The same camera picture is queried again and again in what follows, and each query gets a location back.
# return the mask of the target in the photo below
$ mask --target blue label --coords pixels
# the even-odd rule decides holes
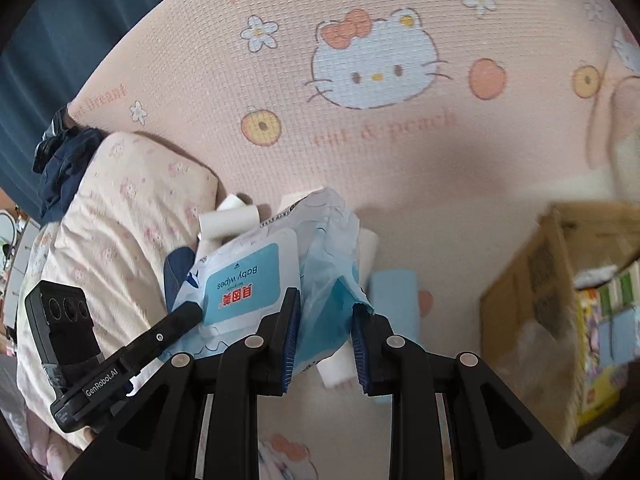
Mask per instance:
[[[270,306],[280,297],[278,245],[270,244],[209,276],[204,325]]]

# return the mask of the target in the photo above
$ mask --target camera lens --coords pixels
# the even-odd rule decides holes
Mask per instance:
[[[51,298],[49,300],[49,311],[53,316],[53,319],[60,319],[62,317],[62,311],[60,310],[60,304]]]
[[[89,311],[86,309],[86,304],[84,301],[78,301],[78,310],[80,311],[80,316],[84,318],[89,317]]]
[[[71,301],[69,298],[65,298],[65,303],[63,303],[63,305],[65,307],[66,316],[71,321],[75,321],[76,317],[78,317],[78,311],[76,310],[76,306],[74,305],[74,302]]]

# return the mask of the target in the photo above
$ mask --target orange bow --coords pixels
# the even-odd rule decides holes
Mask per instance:
[[[332,48],[343,50],[350,46],[356,36],[366,38],[371,32],[371,18],[365,10],[354,9],[340,23],[327,25],[320,36]]]

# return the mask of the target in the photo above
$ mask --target navy blue fabric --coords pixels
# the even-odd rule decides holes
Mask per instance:
[[[36,0],[0,56],[0,187],[40,219],[33,153],[120,39],[162,0]]]
[[[188,247],[178,247],[164,260],[164,301],[168,312],[174,306],[178,291],[195,262],[196,253]]]
[[[38,186],[42,223],[62,220],[101,142],[100,130],[89,128],[66,140],[56,150],[45,166]]]

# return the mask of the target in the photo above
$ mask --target dark blue curtain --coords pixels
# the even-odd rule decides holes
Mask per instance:
[[[39,217],[34,149],[53,114],[162,0],[36,0],[0,56],[0,187]]]

